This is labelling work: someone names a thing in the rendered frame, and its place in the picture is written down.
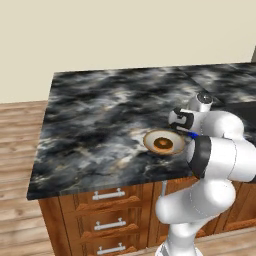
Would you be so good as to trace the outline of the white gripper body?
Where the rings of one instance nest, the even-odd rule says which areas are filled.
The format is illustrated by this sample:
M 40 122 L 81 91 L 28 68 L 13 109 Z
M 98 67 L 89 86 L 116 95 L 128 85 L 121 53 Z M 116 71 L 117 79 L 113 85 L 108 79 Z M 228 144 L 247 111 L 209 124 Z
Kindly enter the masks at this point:
M 168 117 L 169 126 L 172 129 L 180 130 L 181 129 L 181 124 L 182 124 L 182 118 L 183 118 L 183 115 L 181 114 L 181 109 L 180 108 L 174 108 L 169 113 L 169 117 Z

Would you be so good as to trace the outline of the brown glazed donut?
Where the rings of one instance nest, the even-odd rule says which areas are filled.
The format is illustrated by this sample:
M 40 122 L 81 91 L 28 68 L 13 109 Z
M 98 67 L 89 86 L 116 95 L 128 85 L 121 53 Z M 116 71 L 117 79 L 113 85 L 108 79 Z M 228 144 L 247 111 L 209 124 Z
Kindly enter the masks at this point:
M 154 141 L 154 147 L 158 150 L 170 150 L 173 147 L 173 142 L 165 137 L 159 137 Z

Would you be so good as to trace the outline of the wooden drawer front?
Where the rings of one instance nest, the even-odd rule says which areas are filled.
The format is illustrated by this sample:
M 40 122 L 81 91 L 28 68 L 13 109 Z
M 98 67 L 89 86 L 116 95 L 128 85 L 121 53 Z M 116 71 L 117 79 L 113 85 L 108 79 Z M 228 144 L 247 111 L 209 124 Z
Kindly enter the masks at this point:
M 122 254 L 127 254 L 131 252 L 136 252 L 137 248 L 129 241 L 122 237 L 111 238 L 111 239 L 96 239 L 91 243 L 86 244 L 87 256 L 97 256 L 97 250 L 100 246 L 103 248 L 116 247 L 119 243 L 126 246 L 126 250 L 120 253 L 107 254 L 103 256 L 119 256 Z
M 100 212 L 108 212 L 114 210 L 124 210 L 130 206 L 141 205 L 142 192 L 137 186 L 124 186 L 121 188 L 125 195 L 118 198 L 104 199 L 94 201 L 92 196 L 94 192 L 84 192 L 72 196 L 73 209 L 76 213 L 92 214 Z M 97 190 L 100 193 L 114 192 L 117 188 Z
M 126 221 L 127 224 L 125 226 L 100 231 L 94 230 L 94 226 L 96 225 L 97 221 L 99 221 L 101 224 L 113 223 L 117 222 L 118 218 L 120 217 Z M 113 238 L 122 235 L 136 234 L 139 231 L 138 224 L 134 220 L 131 220 L 126 212 L 121 211 L 118 211 L 117 213 L 112 212 L 107 214 L 93 215 L 91 219 L 87 219 L 87 223 L 87 227 L 84 229 L 81 236 L 82 240 L 86 242 L 98 238 Z

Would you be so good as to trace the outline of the wooden island cabinet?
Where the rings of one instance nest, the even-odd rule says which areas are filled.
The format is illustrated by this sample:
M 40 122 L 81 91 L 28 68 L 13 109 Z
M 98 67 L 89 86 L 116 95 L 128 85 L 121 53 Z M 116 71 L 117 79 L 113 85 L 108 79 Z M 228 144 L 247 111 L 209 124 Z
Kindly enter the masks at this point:
M 64 190 L 39 201 L 42 215 L 47 227 L 49 238 L 53 247 L 55 256 L 87 256 L 86 244 L 92 241 L 83 241 L 81 236 L 87 227 L 87 219 L 93 215 L 126 212 L 131 220 L 134 220 L 139 231 L 136 234 L 122 235 L 113 238 L 124 238 L 129 240 L 137 251 L 149 248 L 148 235 L 151 219 L 151 207 L 153 196 L 153 185 L 155 182 L 142 184 L 135 181 L 131 184 L 122 181 L 116 181 L 112 178 L 101 183 L 89 183 L 83 190 L 75 188 L 70 191 Z M 124 210 L 114 210 L 100 213 L 76 213 L 73 209 L 72 196 L 84 193 L 94 192 L 124 186 L 137 186 L 142 192 L 141 205 L 130 206 Z

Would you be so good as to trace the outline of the wooden cupboard door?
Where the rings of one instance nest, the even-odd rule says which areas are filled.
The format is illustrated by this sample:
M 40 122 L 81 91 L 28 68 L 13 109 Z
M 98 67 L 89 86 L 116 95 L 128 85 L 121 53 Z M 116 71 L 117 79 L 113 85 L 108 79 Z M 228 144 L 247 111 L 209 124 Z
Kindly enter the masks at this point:
M 234 182 L 233 185 L 235 202 L 219 216 L 215 234 L 256 226 L 256 184 Z
M 194 184 L 196 181 L 197 179 L 195 177 L 186 177 L 186 178 L 168 180 L 165 195 L 187 188 L 192 184 Z M 162 182 L 155 182 L 153 185 L 151 219 L 150 219 L 149 235 L 148 235 L 149 247 L 160 245 L 168 235 L 168 225 L 162 224 L 158 220 L 155 213 L 156 201 L 161 195 L 161 191 L 162 191 Z

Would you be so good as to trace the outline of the beige bowl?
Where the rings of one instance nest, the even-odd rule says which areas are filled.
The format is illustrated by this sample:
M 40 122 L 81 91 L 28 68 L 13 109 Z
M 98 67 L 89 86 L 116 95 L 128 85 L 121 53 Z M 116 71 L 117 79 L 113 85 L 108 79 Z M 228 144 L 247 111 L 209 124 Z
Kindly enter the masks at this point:
M 154 141 L 159 137 L 165 137 L 173 142 L 170 150 L 158 150 L 154 147 Z M 153 130 L 143 137 L 144 146 L 151 152 L 161 155 L 173 155 L 182 152 L 185 148 L 185 141 L 182 136 L 167 130 Z

